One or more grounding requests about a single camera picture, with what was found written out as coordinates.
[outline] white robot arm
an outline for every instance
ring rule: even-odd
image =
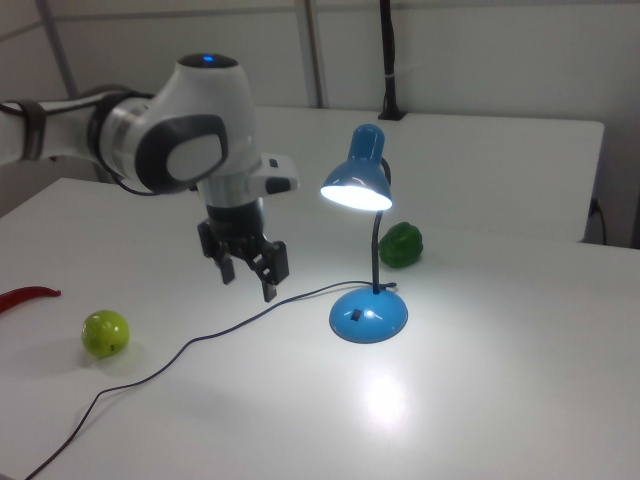
[[[149,195],[197,189],[208,212],[198,226],[203,252],[225,284],[234,278],[231,256],[256,272],[265,301],[288,275],[285,244],[263,235],[262,197],[297,188],[297,174],[290,158],[258,150],[249,84],[235,60],[183,57],[154,97],[114,88],[0,104],[0,165],[61,155],[100,163]]]

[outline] blue desk lamp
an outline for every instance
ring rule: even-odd
[[[324,197],[341,205],[377,211],[371,239],[373,285],[342,296],[329,315],[333,331],[355,343],[387,340],[402,330],[408,318],[402,299],[380,288],[378,231],[382,213],[392,205],[391,171],[382,158],[383,146],[384,133],[379,127],[360,125],[353,132],[347,161],[329,174],[320,189]]]

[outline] red chili pepper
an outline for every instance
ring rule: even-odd
[[[9,310],[23,302],[39,297],[59,297],[60,290],[51,290],[47,287],[24,287],[0,295],[0,313]]]

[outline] table surface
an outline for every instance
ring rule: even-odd
[[[371,215],[278,202],[265,200],[266,233],[289,249],[278,300],[369,278]],[[265,308],[253,273],[236,263],[225,287],[202,257],[204,216],[194,193],[61,180],[0,219],[0,291],[63,291],[0,316],[2,474],[53,453],[99,390]],[[634,478],[637,252],[420,228],[422,259],[381,271],[409,308],[396,337],[334,335],[345,290],[284,305],[101,400],[38,478]],[[80,331],[104,308],[128,318],[131,342],[98,361]]]

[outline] blue lamp base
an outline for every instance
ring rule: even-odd
[[[376,343],[396,335],[407,323],[409,312],[395,293],[361,288],[338,299],[329,323],[336,335],[354,343]]]

